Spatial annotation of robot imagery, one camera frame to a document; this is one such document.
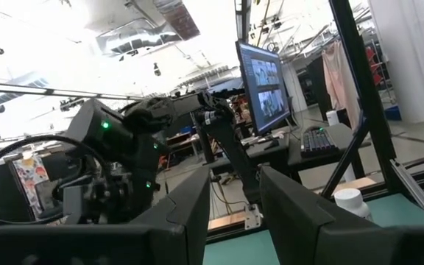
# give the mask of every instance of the white pillar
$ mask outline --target white pillar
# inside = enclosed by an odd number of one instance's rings
[[[369,0],[402,119],[424,121],[424,1]]]
[[[292,63],[283,63],[281,66],[283,71],[284,82],[286,83],[287,92],[293,96],[292,106],[295,112],[300,112],[307,109],[307,103],[303,96],[302,88],[300,87],[299,77]]]

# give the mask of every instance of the green led light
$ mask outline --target green led light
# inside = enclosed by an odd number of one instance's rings
[[[101,123],[101,126],[102,126],[104,129],[109,129],[110,124],[109,124],[108,122],[106,122],[106,121],[103,121],[103,122]]]

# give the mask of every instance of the hanging fabric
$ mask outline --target hanging fabric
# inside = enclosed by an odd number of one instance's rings
[[[359,124],[358,94],[340,41],[335,41],[322,53],[327,92],[334,110],[346,109],[353,131]]]

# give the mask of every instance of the metal bracket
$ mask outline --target metal bracket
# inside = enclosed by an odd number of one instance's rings
[[[395,174],[400,178],[403,185],[417,201],[418,205],[424,210],[424,190],[421,189],[417,181],[400,162],[396,159],[391,159],[390,163],[392,164]]]
[[[244,212],[246,217],[244,220],[245,230],[255,229],[261,226],[261,213],[259,212],[258,205],[247,205]]]

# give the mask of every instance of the floor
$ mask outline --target floor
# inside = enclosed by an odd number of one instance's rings
[[[318,107],[311,107],[301,113],[296,113],[295,119],[302,124],[302,128],[312,125],[326,125],[326,123],[322,121]],[[400,162],[406,163],[424,158],[424,123],[404,124],[403,122],[389,121],[389,126],[392,131],[392,142]],[[378,182],[384,181],[382,174],[379,172],[380,166],[378,165],[373,147],[364,147],[359,150],[359,154],[364,170],[368,176]],[[194,170],[200,166],[201,163],[198,163],[195,157],[189,157],[178,166],[171,168],[170,171],[160,173],[158,175],[158,182],[162,185],[162,188],[156,193],[155,201],[165,196],[165,183],[168,184],[169,190],[171,191],[184,179],[191,176]],[[303,185],[309,189],[323,187],[327,183],[335,167],[336,164],[331,164],[300,172]],[[417,171],[422,169],[424,169],[424,165],[412,170]],[[231,209],[227,210],[225,204],[221,202],[221,200],[223,201],[223,196],[220,193],[219,187],[214,184],[214,189],[211,189],[211,219],[227,215],[230,210],[232,212],[240,211],[244,207],[244,203],[240,203],[240,201],[245,201],[240,181],[235,180],[223,186],[223,190],[228,202],[237,203],[229,204]]]

